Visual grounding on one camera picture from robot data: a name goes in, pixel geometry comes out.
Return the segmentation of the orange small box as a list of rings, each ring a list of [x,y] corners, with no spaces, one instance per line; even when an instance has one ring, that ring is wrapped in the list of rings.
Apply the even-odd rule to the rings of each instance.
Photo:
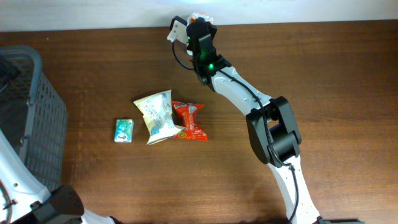
[[[203,13],[199,13],[199,12],[192,12],[191,15],[187,19],[187,23],[191,24],[191,23],[195,22],[198,18],[203,18],[205,20],[205,22],[210,22],[211,24],[214,23],[213,17],[208,16]]]

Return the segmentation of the red snack bag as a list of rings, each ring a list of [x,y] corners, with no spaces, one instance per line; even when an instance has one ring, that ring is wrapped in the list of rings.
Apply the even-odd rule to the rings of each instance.
[[[172,106],[185,127],[185,129],[174,136],[174,138],[194,141],[208,140],[207,133],[200,127],[196,119],[197,113],[205,107],[204,104],[173,101]]]

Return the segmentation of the cream snack bag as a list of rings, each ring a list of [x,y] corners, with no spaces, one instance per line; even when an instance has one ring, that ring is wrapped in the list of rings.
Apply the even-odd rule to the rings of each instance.
[[[171,90],[165,90],[134,101],[149,131],[147,145],[172,138],[185,130],[174,123],[171,93]]]

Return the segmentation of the teal tissue pack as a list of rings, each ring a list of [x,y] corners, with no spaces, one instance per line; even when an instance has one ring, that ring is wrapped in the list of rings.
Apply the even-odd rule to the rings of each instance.
[[[130,143],[132,142],[132,131],[134,122],[132,119],[117,119],[114,134],[114,142]]]

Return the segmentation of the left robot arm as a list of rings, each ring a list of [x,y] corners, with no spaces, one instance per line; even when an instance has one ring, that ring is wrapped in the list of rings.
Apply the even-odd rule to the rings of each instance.
[[[1,223],[119,222],[87,210],[69,185],[51,192],[28,171],[1,134]]]

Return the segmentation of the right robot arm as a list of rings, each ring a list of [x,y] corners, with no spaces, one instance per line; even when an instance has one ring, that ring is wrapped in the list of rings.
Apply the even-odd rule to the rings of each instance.
[[[302,137],[291,106],[255,89],[232,64],[218,54],[213,39],[217,27],[204,17],[192,21],[175,16],[168,40],[186,44],[191,69],[200,83],[224,96],[246,117],[249,141],[256,157],[267,165],[279,186],[289,223],[324,223],[303,177],[299,145]]]

